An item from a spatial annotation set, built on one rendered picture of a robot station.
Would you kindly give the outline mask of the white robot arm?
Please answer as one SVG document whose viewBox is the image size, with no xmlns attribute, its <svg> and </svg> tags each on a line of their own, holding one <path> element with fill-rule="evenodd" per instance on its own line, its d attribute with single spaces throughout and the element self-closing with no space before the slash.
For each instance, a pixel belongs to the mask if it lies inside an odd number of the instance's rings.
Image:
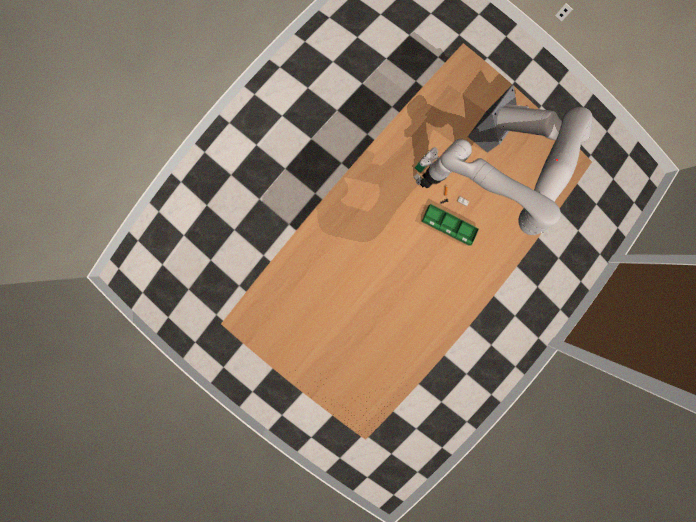
<svg viewBox="0 0 696 522">
<path fill-rule="evenodd" d="M 569 110 L 562 121 L 552 110 L 507 104 L 501 108 L 497 117 L 498 129 L 556 140 L 534 190 L 508 177 L 482 158 L 465 162 L 472 147 L 464 139 L 455 140 L 435 161 L 434 169 L 440 176 L 451 172 L 463 175 L 491 193 L 516 201 L 523 207 L 518 219 L 521 230 L 528 235 L 537 235 L 560 219 L 560 208 L 555 200 L 574 173 L 581 143 L 590 137 L 592 120 L 591 111 L 585 107 Z"/>
</svg>

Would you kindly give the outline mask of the green three-compartment bin rack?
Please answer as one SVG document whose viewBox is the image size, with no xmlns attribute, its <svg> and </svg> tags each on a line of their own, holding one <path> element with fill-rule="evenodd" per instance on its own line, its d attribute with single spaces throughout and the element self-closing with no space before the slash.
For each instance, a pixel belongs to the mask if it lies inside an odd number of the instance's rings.
<svg viewBox="0 0 696 522">
<path fill-rule="evenodd" d="M 427 208 L 428 211 L 426 210 L 426 215 L 424 214 L 421 222 L 463 242 L 468 246 L 473 244 L 479 228 L 432 204 L 429 206 Z"/>
</svg>

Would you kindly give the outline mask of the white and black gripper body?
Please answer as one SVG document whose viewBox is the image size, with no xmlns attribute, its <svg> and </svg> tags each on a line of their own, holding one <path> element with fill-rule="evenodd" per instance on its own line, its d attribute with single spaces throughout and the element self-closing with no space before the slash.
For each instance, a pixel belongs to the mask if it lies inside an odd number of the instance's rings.
<svg viewBox="0 0 696 522">
<path fill-rule="evenodd" d="M 434 169 L 434 163 L 435 163 L 434 160 L 436 160 L 436 159 L 438 159 L 438 149 L 436 147 L 433 147 L 420 160 L 421 166 L 430 165 L 429 168 L 426 170 L 425 177 L 421 180 L 421 184 L 425 188 L 429 188 L 432 184 L 438 184 L 438 183 L 440 183 L 440 181 L 443 181 L 447 178 L 447 176 L 440 176 L 439 174 L 436 173 L 436 171 Z"/>
</svg>

